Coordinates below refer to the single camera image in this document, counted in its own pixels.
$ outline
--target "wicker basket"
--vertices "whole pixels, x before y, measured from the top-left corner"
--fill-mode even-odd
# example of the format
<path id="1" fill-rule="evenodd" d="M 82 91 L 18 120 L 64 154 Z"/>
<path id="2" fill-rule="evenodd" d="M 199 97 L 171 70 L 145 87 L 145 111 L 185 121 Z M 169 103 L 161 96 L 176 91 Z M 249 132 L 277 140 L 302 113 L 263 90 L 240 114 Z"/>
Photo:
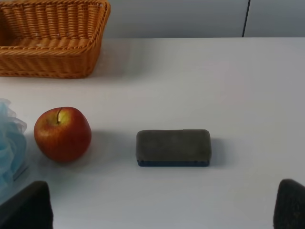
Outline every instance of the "wicker basket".
<path id="1" fill-rule="evenodd" d="M 109 14 L 104 0 L 0 1 L 0 76 L 88 76 Z"/>

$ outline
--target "table surface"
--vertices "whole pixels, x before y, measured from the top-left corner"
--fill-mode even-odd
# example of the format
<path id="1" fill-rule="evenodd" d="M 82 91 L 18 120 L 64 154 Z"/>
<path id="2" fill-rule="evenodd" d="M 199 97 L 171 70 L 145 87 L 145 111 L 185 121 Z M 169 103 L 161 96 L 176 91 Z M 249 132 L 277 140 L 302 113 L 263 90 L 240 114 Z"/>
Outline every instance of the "table surface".
<path id="1" fill-rule="evenodd" d="M 305 184 L 305 39 L 105 40 L 81 80 L 0 78 L 28 124 L 33 180 L 50 186 L 55 229 L 272 229 L 283 178 Z M 45 158 L 33 127 L 45 111 L 80 109 L 89 152 Z M 136 133 L 207 129 L 206 168 L 138 167 Z"/>

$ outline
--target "apple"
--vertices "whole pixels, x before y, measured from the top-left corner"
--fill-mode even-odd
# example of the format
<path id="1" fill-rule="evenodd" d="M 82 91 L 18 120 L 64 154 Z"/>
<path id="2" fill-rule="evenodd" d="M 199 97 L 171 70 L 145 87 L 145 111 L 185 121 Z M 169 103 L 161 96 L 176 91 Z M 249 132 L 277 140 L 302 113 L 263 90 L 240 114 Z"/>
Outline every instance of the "apple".
<path id="1" fill-rule="evenodd" d="M 78 109 L 59 107 L 38 118 L 34 137 L 45 156 L 56 162 L 67 163 L 86 152 L 91 142 L 91 129 Z"/>

